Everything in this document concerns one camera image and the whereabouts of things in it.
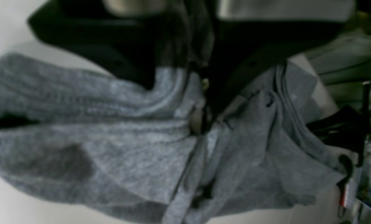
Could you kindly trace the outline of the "image right gripper white right finger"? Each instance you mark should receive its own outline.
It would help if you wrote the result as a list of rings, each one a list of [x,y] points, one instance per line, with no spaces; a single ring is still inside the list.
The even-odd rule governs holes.
[[[220,21],[214,22],[214,49],[201,71],[209,86],[202,130],[251,81],[273,65],[334,39],[342,22],[330,21]]]

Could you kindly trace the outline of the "image right gripper black left finger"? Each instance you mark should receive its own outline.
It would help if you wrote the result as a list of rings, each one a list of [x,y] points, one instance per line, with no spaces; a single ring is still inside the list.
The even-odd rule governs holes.
[[[48,0],[27,23],[37,39],[151,89],[160,66],[184,67],[186,42],[173,0]]]

